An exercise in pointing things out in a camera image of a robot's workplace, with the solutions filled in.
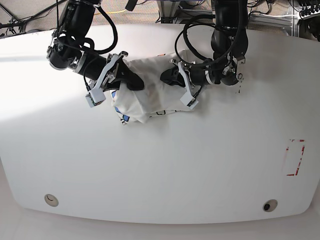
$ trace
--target white table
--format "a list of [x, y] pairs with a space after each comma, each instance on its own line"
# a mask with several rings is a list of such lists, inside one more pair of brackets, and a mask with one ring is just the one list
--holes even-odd
[[[137, 59], [173, 52], [183, 26], [117, 28], [113, 52]], [[103, 49], [111, 32], [94, 26], [88, 35]], [[155, 224], [268, 219], [309, 207], [320, 178], [318, 42], [248, 31], [241, 87], [215, 85], [194, 112], [122, 126], [110, 102], [88, 107], [80, 75], [50, 67], [51, 33], [0, 40], [0, 157], [21, 206]], [[189, 35], [212, 55], [211, 28]], [[47, 205], [46, 194], [59, 205]], [[264, 212], [271, 199], [278, 207]]]

